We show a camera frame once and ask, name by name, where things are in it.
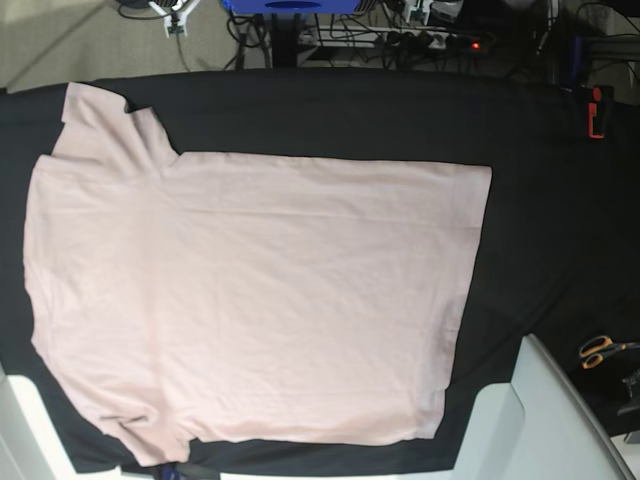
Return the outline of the white base frame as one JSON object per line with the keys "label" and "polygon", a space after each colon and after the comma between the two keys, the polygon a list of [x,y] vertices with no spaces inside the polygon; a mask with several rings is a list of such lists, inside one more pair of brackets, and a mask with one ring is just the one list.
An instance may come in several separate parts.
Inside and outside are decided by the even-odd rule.
{"label": "white base frame", "polygon": [[522,339],[512,378],[476,396],[453,479],[632,479],[543,343]]}
{"label": "white base frame", "polygon": [[3,479],[120,479],[116,467],[80,474],[53,426],[34,383],[1,374],[1,477]]}

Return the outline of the black metal bracket right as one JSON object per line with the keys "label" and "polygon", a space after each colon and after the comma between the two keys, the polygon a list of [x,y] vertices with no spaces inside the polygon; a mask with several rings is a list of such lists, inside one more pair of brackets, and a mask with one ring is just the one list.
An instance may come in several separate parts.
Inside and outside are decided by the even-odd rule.
{"label": "black metal bracket right", "polygon": [[628,393],[629,399],[628,401],[622,405],[618,411],[617,415],[622,416],[628,413],[632,413],[634,411],[639,410],[639,402],[640,402],[640,371],[636,370],[631,375],[623,379],[623,384],[625,385],[626,391]]}

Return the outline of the black table stand post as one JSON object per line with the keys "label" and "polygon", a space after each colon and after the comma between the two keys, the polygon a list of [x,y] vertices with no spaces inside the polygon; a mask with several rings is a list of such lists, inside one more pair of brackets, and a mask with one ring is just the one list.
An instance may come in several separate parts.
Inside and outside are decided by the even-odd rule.
{"label": "black table stand post", "polygon": [[269,17],[271,61],[274,69],[296,68],[301,14],[271,14]]}

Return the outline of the blue plastic bin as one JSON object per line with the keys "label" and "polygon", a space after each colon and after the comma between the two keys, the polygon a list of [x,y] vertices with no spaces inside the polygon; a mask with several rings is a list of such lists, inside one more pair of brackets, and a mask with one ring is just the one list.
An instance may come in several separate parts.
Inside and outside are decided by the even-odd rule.
{"label": "blue plastic bin", "polygon": [[243,15],[271,13],[351,14],[356,11],[359,3],[359,0],[224,0],[222,6]]}

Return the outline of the orange handled scissors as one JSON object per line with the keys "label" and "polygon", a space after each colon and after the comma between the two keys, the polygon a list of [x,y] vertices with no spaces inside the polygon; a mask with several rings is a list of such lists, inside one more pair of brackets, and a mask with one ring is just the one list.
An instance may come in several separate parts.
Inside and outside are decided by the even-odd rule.
{"label": "orange handled scissors", "polygon": [[581,367],[591,370],[618,353],[637,350],[639,342],[616,342],[607,335],[593,337],[579,349]]}

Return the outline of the black table cloth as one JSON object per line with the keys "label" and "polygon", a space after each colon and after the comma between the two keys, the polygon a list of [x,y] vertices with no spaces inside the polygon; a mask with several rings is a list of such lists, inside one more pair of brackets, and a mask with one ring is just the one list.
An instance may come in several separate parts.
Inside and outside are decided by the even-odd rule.
{"label": "black table cloth", "polygon": [[457,74],[274,69],[111,79],[152,107],[180,151],[488,165],[493,179],[474,280],[437,436],[389,447],[196,443],[194,463],[253,475],[380,475],[450,469],[479,390],[510,378],[536,335],[613,436],[628,352],[583,370],[591,337],[639,336],[639,110],[609,108],[587,133],[585,100],[549,86]]}

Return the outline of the pink T-shirt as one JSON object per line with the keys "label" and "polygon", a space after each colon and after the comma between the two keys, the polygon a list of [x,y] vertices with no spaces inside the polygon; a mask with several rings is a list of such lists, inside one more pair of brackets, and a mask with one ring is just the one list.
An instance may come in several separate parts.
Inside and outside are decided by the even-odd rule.
{"label": "pink T-shirt", "polygon": [[61,120],[23,264],[84,419],[144,466],[193,440],[434,437],[490,168],[178,153],[152,109],[79,83]]}

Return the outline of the red black clamp right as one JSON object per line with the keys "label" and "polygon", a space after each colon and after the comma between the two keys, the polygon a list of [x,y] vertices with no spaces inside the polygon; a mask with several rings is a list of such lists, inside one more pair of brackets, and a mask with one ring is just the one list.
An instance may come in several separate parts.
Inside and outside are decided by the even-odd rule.
{"label": "red black clamp right", "polygon": [[594,140],[605,138],[614,104],[614,88],[596,85],[591,88],[588,103],[588,136]]}

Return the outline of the white power strip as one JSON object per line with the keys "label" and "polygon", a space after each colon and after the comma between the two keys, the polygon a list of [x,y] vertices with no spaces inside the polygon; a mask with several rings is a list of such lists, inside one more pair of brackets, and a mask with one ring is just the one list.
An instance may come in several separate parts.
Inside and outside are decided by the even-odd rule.
{"label": "white power strip", "polygon": [[490,49],[494,44],[494,38],[489,34],[444,28],[398,29],[342,24],[306,27],[298,38],[298,44],[305,47],[374,48],[400,45],[401,41],[411,41],[412,38],[427,49],[436,51],[453,48],[480,52]]}

